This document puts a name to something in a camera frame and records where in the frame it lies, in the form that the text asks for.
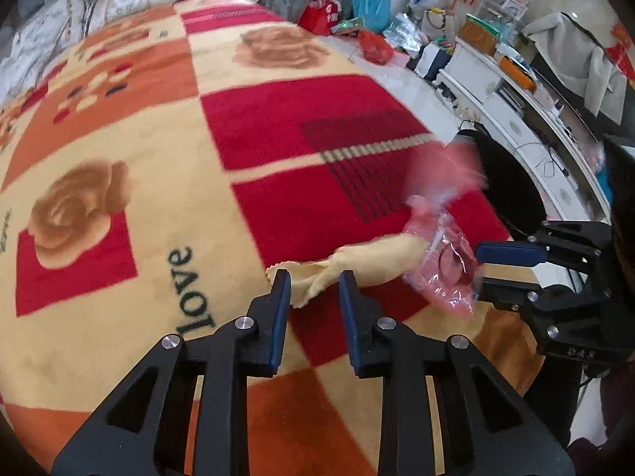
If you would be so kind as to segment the embroidered white pillow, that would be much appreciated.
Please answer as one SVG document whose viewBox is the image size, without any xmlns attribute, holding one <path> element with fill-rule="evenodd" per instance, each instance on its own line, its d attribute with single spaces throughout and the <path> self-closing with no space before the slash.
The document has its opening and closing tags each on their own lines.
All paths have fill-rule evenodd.
<svg viewBox="0 0 635 476">
<path fill-rule="evenodd" d="M 83 39 L 85 10 L 85 0 L 57 0 L 15 33 L 1 62 L 1 104 L 34 88 L 50 62 Z"/>
</svg>

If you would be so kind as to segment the white tv cabinet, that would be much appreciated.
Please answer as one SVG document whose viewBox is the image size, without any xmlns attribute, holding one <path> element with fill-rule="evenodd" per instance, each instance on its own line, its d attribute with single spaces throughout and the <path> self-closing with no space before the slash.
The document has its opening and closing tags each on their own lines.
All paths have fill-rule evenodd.
<svg viewBox="0 0 635 476">
<path fill-rule="evenodd" d="M 602 144 L 547 81 L 524 89 L 494 57 L 458 40 L 434 85 L 454 95 L 458 117 L 481 124 L 520 161 L 550 218 L 608 223 L 610 204 L 597 179 Z"/>
</svg>

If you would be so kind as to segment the teal gift bag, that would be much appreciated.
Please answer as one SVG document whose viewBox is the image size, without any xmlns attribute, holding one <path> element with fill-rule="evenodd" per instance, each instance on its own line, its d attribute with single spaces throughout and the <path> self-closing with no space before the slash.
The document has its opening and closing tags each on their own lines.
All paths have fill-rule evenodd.
<svg viewBox="0 0 635 476">
<path fill-rule="evenodd" d="M 352 8 L 353 16 L 372 32 L 382 32 L 391 22 L 391 0 L 352 0 Z"/>
</svg>

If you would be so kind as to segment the red gift bag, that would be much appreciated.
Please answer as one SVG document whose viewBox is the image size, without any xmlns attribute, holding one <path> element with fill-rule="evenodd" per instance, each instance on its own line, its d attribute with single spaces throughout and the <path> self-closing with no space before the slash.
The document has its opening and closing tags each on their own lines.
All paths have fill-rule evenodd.
<svg viewBox="0 0 635 476">
<path fill-rule="evenodd" d="M 330 36 L 339 24 L 342 5 L 338 0 L 311 0 L 298 19 L 298 26 L 316 36 Z"/>
</svg>

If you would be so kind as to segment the red orange patterned blanket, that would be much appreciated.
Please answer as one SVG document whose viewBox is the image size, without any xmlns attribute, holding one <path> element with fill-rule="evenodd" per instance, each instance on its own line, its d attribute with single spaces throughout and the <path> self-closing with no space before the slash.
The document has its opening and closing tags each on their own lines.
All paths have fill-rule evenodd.
<svg viewBox="0 0 635 476">
<path fill-rule="evenodd" d="M 278 263 L 402 233 L 454 139 L 246 0 L 126 17 L 1 110 L 6 475 L 46 475 L 162 336 L 243 314 Z"/>
</svg>

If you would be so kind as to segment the grey cloth on cabinet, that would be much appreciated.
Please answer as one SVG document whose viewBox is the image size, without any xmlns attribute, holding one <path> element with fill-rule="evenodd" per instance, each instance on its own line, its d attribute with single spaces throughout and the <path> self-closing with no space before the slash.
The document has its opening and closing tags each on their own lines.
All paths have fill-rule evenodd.
<svg viewBox="0 0 635 476">
<path fill-rule="evenodd" d="M 593 116 L 604 114 L 622 124 L 627 78 L 587 29 L 565 13 L 552 13 L 532 21 L 521 33 Z"/>
</svg>

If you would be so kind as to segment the pink clear plastic wrapper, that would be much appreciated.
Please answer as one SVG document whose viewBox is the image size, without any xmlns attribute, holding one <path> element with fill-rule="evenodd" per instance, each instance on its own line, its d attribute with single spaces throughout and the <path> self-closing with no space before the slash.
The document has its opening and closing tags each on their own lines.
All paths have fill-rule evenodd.
<svg viewBox="0 0 635 476">
<path fill-rule="evenodd" d="M 405 273 L 405 282 L 432 305 L 465 318 L 473 315 L 479 286 L 477 260 L 449 207 L 484 183 L 478 152 L 469 140 L 423 144 L 406 179 L 411 217 L 404 231 L 427 247 Z"/>
</svg>

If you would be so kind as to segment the red plastic bag on floor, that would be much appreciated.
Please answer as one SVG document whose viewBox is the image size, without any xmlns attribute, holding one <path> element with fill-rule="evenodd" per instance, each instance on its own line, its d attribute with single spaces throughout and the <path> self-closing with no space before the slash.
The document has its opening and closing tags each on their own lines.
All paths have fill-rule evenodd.
<svg viewBox="0 0 635 476">
<path fill-rule="evenodd" d="M 375 65 L 387 65 L 394 57 L 394 48 L 379 33 L 360 30 L 357 40 L 363 57 Z"/>
</svg>

